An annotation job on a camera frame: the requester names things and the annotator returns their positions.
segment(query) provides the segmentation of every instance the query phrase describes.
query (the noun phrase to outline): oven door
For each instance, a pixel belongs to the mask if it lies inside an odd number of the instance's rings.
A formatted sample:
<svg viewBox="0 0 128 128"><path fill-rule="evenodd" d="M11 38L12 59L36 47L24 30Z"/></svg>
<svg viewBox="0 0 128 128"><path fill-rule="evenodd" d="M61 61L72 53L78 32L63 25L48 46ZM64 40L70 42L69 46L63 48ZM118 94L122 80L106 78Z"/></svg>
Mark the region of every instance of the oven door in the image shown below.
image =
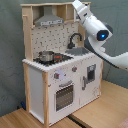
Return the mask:
<svg viewBox="0 0 128 128"><path fill-rule="evenodd" d="M49 88L49 123L54 124L79 108L80 75L75 77L54 83Z"/></svg>

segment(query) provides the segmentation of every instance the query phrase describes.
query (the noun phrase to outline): cabinet handle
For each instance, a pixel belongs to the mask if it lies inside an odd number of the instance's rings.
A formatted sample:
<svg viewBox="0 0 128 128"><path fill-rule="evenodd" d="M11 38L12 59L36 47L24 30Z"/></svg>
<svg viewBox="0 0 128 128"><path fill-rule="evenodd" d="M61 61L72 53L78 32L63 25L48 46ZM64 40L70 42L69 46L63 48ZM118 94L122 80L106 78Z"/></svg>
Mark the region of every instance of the cabinet handle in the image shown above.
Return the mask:
<svg viewBox="0 0 128 128"><path fill-rule="evenodd" d="M59 87L66 87L72 83L72 80L68 81L66 84L61 84Z"/></svg>
<svg viewBox="0 0 128 128"><path fill-rule="evenodd" d="M82 87L82 90L85 90L85 88L86 88L86 78L85 78L85 76L83 76L83 80L84 80L84 87Z"/></svg>

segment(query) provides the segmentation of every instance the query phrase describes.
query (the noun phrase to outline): faucet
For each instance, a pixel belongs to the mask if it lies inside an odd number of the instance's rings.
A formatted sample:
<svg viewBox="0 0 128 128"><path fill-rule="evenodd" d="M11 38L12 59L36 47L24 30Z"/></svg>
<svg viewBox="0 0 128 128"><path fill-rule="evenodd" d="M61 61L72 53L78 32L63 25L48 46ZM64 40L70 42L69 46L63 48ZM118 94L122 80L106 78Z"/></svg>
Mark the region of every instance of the faucet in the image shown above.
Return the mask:
<svg viewBox="0 0 128 128"><path fill-rule="evenodd" d="M71 37L70 37L70 43L68 44L68 49L72 49L73 47L75 47L75 44L73 44L72 39L75 35L80 36L80 41L82 41L82 35L80 33L74 33Z"/></svg>

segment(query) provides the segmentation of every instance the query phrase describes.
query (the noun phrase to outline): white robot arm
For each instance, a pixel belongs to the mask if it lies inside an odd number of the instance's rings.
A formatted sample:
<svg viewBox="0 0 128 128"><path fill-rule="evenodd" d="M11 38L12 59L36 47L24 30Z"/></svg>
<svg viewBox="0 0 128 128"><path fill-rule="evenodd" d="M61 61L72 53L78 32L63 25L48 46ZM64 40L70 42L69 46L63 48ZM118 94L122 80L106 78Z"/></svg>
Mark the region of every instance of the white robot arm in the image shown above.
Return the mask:
<svg viewBox="0 0 128 128"><path fill-rule="evenodd" d="M89 37L85 40L85 48L112 66L128 71L128 52L111 57L101 51L101 46L113 35L113 29L106 23L98 20L89 8L79 0L75 0L72 5L79 16L80 24L89 33Z"/></svg>

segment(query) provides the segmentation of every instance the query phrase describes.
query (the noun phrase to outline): wooden table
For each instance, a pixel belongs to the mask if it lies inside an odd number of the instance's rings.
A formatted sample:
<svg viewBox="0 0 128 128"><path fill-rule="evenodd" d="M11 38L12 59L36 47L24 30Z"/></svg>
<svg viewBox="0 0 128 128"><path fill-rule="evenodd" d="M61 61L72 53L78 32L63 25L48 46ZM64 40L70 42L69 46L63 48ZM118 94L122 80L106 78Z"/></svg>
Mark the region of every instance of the wooden table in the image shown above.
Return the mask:
<svg viewBox="0 0 128 128"><path fill-rule="evenodd" d="M0 128L44 128L44 126L23 109L0 118ZM64 118L50 128L81 128L69 118Z"/></svg>
<svg viewBox="0 0 128 128"><path fill-rule="evenodd" d="M102 81L101 97L71 117L87 128L115 128L128 118L128 89Z"/></svg>

